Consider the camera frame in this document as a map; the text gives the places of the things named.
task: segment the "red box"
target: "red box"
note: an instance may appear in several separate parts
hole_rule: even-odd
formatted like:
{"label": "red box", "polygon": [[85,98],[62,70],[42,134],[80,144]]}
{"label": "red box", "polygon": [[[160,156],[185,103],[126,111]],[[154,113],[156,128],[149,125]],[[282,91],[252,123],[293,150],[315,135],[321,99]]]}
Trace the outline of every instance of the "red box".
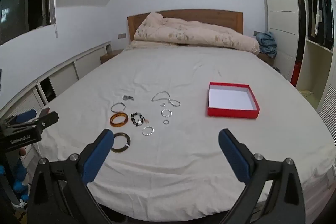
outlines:
{"label": "red box", "polygon": [[209,116],[256,119],[259,111],[249,85],[210,82]]}

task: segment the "cabinet door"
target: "cabinet door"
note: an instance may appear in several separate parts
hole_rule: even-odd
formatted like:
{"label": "cabinet door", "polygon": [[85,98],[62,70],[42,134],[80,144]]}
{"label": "cabinet door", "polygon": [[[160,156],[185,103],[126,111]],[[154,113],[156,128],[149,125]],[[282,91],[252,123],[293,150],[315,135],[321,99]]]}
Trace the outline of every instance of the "cabinet door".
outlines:
{"label": "cabinet door", "polygon": [[290,81],[292,78],[299,33],[298,0],[267,0],[268,30],[278,45],[275,66]]}
{"label": "cabinet door", "polygon": [[50,83],[56,96],[63,93],[78,81],[74,64],[71,63],[49,76]]}
{"label": "cabinet door", "polygon": [[35,109],[38,112],[44,104],[35,87],[24,94],[12,107],[4,114],[4,118],[11,115],[19,115],[28,110]]}
{"label": "cabinet door", "polygon": [[331,81],[319,115],[328,127],[336,144],[336,69],[332,68]]}
{"label": "cabinet door", "polygon": [[101,65],[100,57],[105,54],[104,48],[99,48],[76,61],[76,70],[81,79],[89,72]]}

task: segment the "wooden headboard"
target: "wooden headboard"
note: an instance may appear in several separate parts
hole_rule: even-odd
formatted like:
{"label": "wooden headboard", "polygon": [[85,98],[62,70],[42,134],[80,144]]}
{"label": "wooden headboard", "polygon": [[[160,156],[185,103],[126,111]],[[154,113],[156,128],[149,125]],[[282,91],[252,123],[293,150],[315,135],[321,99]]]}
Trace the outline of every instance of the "wooden headboard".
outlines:
{"label": "wooden headboard", "polygon": [[[158,12],[163,17],[179,18],[186,21],[199,21],[202,23],[214,24],[223,27],[229,27],[236,32],[243,33],[243,13],[225,10],[206,10],[206,9],[190,9],[190,10],[168,10]],[[128,30],[131,41],[141,23],[149,15],[135,15],[127,18]]]}

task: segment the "blue clothing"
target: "blue clothing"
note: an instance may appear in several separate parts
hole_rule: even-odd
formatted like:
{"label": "blue clothing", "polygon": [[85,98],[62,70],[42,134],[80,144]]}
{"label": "blue clothing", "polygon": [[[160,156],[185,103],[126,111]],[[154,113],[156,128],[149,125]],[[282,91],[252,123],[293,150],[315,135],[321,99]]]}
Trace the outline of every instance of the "blue clothing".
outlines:
{"label": "blue clothing", "polygon": [[267,54],[271,58],[275,58],[275,56],[277,56],[277,43],[271,32],[259,32],[256,35],[256,39],[259,42],[261,53]]}

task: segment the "nightstand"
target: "nightstand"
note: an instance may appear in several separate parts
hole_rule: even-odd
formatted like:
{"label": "nightstand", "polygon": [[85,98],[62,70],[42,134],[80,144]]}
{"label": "nightstand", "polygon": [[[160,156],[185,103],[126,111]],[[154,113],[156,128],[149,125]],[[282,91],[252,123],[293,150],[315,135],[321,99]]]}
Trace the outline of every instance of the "nightstand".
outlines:
{"label": "nightstand", "polygon": [[115,51],[111,51],[108,54],[105,54],[103,56],[100,57],[100,62],[103,64],[106,61],[110,60],[111,58],[117,56],[118,54],[120,54],[123,50],[115,50]]}

